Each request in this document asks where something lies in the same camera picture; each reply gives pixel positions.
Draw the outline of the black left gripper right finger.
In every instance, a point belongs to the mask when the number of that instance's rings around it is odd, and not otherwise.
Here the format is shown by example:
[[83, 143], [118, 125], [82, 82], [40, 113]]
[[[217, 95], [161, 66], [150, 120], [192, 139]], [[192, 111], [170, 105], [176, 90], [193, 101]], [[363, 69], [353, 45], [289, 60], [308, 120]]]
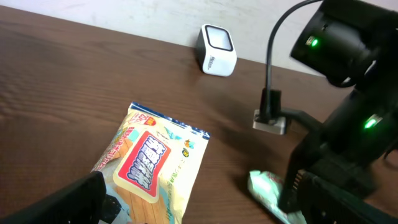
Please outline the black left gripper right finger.
[[397, 224], [390, 216], [305, 170], [298, 172], [297, 202], [307, 223]]

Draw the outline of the yellow snack bag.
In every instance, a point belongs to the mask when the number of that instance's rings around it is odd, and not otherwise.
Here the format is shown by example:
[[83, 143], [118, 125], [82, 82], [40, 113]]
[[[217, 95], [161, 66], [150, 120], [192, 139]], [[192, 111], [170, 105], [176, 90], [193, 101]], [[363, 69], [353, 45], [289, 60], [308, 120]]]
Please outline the yellow snack bag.
[[210, 134], [133, 102], [93, 167], [100, 223], [181, 223]]

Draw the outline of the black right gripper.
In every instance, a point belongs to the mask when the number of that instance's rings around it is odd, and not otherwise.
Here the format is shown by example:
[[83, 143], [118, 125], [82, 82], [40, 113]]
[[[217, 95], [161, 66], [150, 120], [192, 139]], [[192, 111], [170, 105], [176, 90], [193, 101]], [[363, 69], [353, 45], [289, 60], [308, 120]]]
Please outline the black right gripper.
[[397, 87], [353, 90], [322, 124], [293, 150], [278, 201], [285, 212], [299, 209], [295, 178], [307, 170], [364, 199], [376, 185], [369, 166], [397, 144]]

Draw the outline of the teal small snack packet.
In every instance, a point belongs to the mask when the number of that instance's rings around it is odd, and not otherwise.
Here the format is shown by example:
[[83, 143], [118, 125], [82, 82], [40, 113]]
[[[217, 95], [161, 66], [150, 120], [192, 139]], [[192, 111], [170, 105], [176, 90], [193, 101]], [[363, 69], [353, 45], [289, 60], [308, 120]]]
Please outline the teal small snack packet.
[[306, 224], [301, 211], [284, 213], [278, 206], [278, 199], [284, 181], [269, 171], [252, 170], [248, 177], [251, 195], [271, 214], [284, 224]]

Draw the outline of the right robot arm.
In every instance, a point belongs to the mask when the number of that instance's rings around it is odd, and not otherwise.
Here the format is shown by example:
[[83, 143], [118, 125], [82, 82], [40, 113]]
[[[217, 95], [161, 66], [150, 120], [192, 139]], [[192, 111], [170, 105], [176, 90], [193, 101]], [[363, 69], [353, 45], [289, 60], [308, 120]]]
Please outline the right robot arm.
[[308, 170], [365, 198], [369, 166], [397, 144], [397, 13], [363, 1], [323, 1], [291, 56], [351, 93], [320, 123], [303, 114], [308, 134], [293, 150], [278, 206], [296, 212], [297, 172]]

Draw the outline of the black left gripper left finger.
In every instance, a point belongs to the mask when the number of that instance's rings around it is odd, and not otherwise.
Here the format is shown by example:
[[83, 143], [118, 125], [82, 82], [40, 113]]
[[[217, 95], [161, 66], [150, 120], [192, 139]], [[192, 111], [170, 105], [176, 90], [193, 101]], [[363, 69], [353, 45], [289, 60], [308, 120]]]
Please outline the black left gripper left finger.
[[94, 171], [1, 223], [98, 223], [106, 195], [103, 174]]

